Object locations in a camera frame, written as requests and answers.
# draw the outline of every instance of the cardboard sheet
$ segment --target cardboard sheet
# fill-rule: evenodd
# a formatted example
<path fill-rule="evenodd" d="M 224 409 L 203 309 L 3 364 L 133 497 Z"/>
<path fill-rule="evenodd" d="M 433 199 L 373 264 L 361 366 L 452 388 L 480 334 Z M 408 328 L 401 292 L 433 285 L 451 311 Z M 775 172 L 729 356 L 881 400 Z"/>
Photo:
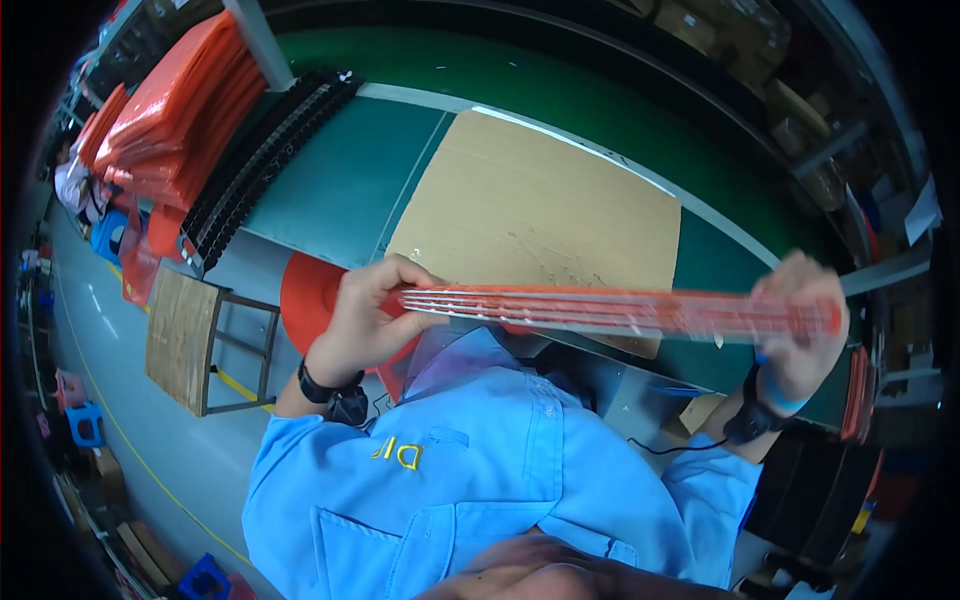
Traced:
<path fill-rule="evenodd" d="M 387 252 L 457 283 L 669 290 L 680 212 L 676 198 L 578 145 L 469 110 L 427 165 Z M 623 342 L 646 358 L 660 346 Z"/>

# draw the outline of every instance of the blue wristband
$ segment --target blue wristband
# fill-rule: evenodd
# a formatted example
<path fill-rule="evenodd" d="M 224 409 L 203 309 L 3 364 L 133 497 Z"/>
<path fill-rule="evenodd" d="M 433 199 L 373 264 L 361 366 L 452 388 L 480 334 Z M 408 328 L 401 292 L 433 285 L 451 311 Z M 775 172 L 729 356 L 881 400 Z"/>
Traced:
<path fill-rule="evenodd" d="M 773 376 L 772 373 L 769 373 L 767 369 L 760 368 L 761 373 L 760 378 L 763 380 L 763 395 L 767 398 L 775 408 L 779 408 L 784 412 L 793 412 L 796 413 L 800 409 L 804 408 L 804 405 L 810 400 L 810 398 L 804 398 L 801 400 L 788 400 L 783 396 L 783 390 L 780 389 L 780 386 L 777 385 L 777 379 Z"/>

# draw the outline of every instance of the black wristwatch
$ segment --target black wristwatch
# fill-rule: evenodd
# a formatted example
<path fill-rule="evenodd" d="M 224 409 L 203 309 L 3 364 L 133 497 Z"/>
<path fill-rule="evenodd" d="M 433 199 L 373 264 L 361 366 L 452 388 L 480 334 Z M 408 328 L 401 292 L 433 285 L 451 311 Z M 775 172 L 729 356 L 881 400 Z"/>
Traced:
<path fill-rule="evenodd" d="M 297 369 L 297 379 L 300 380 L 300 391 L 306 399 L 314 404 L 329 405 L 330 420 L 358 427 L 367 418 L 367 395 L 360 387 L 360 382 L 363 381 L 362 371 L 358 371 L 347 385 L 325 388 L 310 378 L 304 356 L 300 361 L 300 368 Z"/>
<path fill-rule="evenodd" d="M 723 427 L 723 435 L 731 444 L 752 442 L 768 431 L 782 431 L 793 417 L 781 417 L 760 403 L 756 397 L 756 374 L 760 365 L 754 363 L 743 380 L 743 406 Z"/>

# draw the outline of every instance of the coworker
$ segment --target coworker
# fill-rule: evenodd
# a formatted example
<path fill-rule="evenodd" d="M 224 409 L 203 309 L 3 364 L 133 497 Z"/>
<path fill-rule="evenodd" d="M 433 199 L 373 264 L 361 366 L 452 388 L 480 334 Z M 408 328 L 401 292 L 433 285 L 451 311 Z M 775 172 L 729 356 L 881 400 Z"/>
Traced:
<path fill-rule="evenodd" d="M 104 217 L 109 197 L 77 158 L 79 145 L 70 132 L 61 132 L 47 156 L 47 166 L 53 173 L 57 199 L 78 221 L 90 226 Z"/>
<path fill-rule="evenodd" d="M 253 564 L 280 593 L 729 597 L 738 528 L 779 432 L 747 434 L 763 419 L 782 426 L 836 363 L 849 315 L 835 273 L 793 252 L 757 282 L 759 295 L 835 300 L 844 307 L 842 333 L 766 344 L 769 360 L 689 443 L 713 447 L 685 450 L 662 477 L 483 326 L 428 361 L 417 352 L 444 328 L 426 330 L 412 360 L 425 367 L 412 370 L 397 408 L 366 432 L 332 422 L 345 398 L 359 394 L 361 370 L 447 323 L 382 313 L 388 291 L 404 283 L 440 281 L 400 256 L 344 275 L 328 330 L 277 400 L 243 526 Z M 744 416 L 753 420 L 744 425 Z"/>

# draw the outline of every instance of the green work surface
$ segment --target green work surface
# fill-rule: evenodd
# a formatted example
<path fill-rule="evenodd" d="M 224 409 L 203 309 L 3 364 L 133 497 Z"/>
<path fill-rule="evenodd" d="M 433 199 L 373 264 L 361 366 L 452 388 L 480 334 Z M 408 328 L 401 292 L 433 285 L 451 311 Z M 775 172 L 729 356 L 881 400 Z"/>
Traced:
<path fill-rule="evenodd" d="M 390 27 L 277 36 L 295 74 L 322 65 L 369 82 L 467 98 L 510 110 L 618 152 L 677 183 L 773 254 L 799 247 L 839 272 L 849 255 L 822 235 L 823 218 L 799 214 L 772 174 L 626 87 L 509 44 Z"/>
<path fill-rule="evenodd" d="M 354 98 L 280 172 L 244 227 L 347 269 L 383 256 L 453 115 Z"/>
<path fill-rule="evenodd" d="M 295 74 L 321 65 L 342 66 L 369 82 L 435 91 L 526 115 L 606 146 L 674 181 L 778 256 L 793 247 L 826 264 L 838 256 L 835 248 L 823 245 L 814 228 L 804 227 L 809 223 L 803 215 L 774 198 L 777 186 L 771 176 L 663 108 L 586 70 L 506 44 L 434 31 L 345 28 L 277 39 Z M 367 264 L 382 253 L 440 141 L 436 138 L 424 160 L 417 160 L 429 137 L 426 129 L 439 118 L 432 115 L 441 113 L 420 108 L 431 117 L 413 122 L 407 117 L 379 118 L 357 108 L 364 105 L 388 111 L 418 108 L 353 100 L 277 178 L 246 227 L 345 267 Z M 400 194 L 401 180 L 411 173 Z M 395 209 L 398 195 L 403 197 Z M 747 292 L 768 271 L 726 234 L 683 211 L 676 288 Z M 747 345 L 717 348 L 664 340 L 658 358 L 642 366 L 727 393 L 740 384 L 753 361 L 753 348 Z M 840 426 L 849 366 L 845 352 L 803 417 Z"/>

